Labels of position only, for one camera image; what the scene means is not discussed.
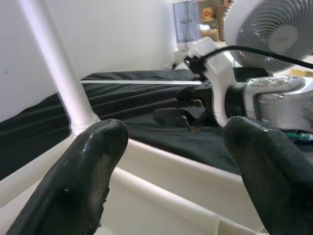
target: white wall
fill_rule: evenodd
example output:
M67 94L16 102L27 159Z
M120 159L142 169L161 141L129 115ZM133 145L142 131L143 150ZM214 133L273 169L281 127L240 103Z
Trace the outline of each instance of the white wall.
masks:
M173 61L170 0L46 0L79 79ZM0 0L0 121L55 92L15 1Z

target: wire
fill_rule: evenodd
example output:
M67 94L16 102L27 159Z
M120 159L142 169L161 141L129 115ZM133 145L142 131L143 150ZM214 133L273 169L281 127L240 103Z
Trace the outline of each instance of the wire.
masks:
M186 26L186 44L185 47L189 50L188 48L188 26L189 26L189 2L186 0L185 2L187 4L187 26Z
M251 52L251 53L255 53L255 54L259 54L259 55L264 55L264 56L268 56L277 60L282 60L291 64L295 64L295 65L300 65L302 67L306 67L309 69L313 70L313 64L311 63L307 63L301 60L297 60L297 59L293 59L284 55L279 55L279 54L275 54L269 51L265 51L265 50L259 50L259 49L255 49L255 48L251 48L251 47L243 47L243 46L229 46L229 47L223 47L220 49L217 49L211 53L208 53L207 55L203 56L201 59L209 59L223 51L226 50L241 50L241 51L246 51L246 52Z

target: wooden shelf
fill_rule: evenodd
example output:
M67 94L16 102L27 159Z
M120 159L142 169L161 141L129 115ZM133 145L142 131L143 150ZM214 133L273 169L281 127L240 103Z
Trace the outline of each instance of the wooden shelf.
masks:
M200 22L204 23L204 22L211 22L215 20L217 20L217 18L203 18L203 19L200 19Z
M201 32L201 35L211 35L211 34L216 34L218 32L219 32L218 30L211 30L207 32Z

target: screw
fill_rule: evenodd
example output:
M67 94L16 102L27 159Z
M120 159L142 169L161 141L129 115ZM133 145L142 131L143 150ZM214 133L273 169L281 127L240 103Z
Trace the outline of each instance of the screw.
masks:
M283 98L285 98L285 94L278 94L277 97L278 97L279 99L283 99Z
M185 62L185 65L186 65L187 67L190 66L190 62L189 62L188 60L185 60L184 62Z

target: black gripper pad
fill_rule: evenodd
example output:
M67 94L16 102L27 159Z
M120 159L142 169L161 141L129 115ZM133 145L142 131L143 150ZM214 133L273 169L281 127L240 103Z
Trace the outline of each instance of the black gripper pad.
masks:
M127 143L127 128L118 120L90 126L48 171L7 235L93 234Z
M262 122L232 117L224 142L268 232L312 235L313 165L286 135Z

